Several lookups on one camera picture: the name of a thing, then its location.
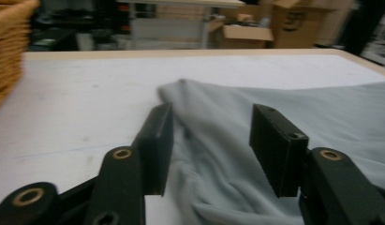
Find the gray cloth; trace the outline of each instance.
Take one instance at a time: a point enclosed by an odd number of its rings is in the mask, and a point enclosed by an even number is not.
[[[176,126],[170,189],[185,224],[304,224],[297,198],[277,199],[248,145],[252,105],[271,106],[310,137],[348,154],[385,188],[385,82],[305,90],[182,80],[159,88]]]

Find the brass screw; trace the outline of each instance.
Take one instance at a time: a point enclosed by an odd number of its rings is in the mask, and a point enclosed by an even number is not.
[[[115,159],[124,159],[124,158],[129,158],[131,154],[132,152],[129,149],[120,149],[113,153],[113,157]]]
[[[32,198],[29,198],[27,200],[24,200],[23,197],[27,194],[31,194],[31,193],[34,193],[35,196],[33,196]],[[29,188],[27,190],[24,190],[23,192],[21,192],[20,194],[18,194],[14,199],[13,199],[13,204],[15,206],[20,206],[20,207],[23,207],[23,206],[26,206],[28,204],[31,204],[31,203],[34,203],[36,202],[37,200],[39,200],[42,196],[43,196],[43,193],[44,193],[44,190],[43,188],[40,188],[40,187],[35,187],[35,188]]]
[[[339,161],[342,159],[341,155],[337,152],[334,152],[332,150],[321,150],[320,151],[320,154],[329,159],[329,160],[332,160],[332,161]]]

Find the white table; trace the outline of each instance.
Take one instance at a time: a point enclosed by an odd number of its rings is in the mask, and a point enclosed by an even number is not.
[[[200,38],[200,47],[207,48],[209,21],[212,8],[237,8],[239,0],[117,0],[129,4],[131,21],[131,48],[136,49],[138,38]],[[203,7],[202,20],[144,19],[136,17],[136,3]]]
[[[96,176],[107,151],[131,144],[164,83],[297,89],[385,82],[384,75],[335,50],[26,53],[25,74],[0,108],[0,202],[30,183],[64,192]],[[183,224],[166,193],[146,197],[147,224]]]

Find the woven basket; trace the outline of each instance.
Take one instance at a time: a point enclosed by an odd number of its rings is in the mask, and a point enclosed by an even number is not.
[[[0,103],[22,74],[29,18],[38,0],[0,0]]]

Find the logo on cardboard box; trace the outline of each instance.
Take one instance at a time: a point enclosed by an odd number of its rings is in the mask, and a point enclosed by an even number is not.
[[[296,31],[304,25],[305,19],[305,12],[289,12],[283,23],[283,30],[287,32]]]

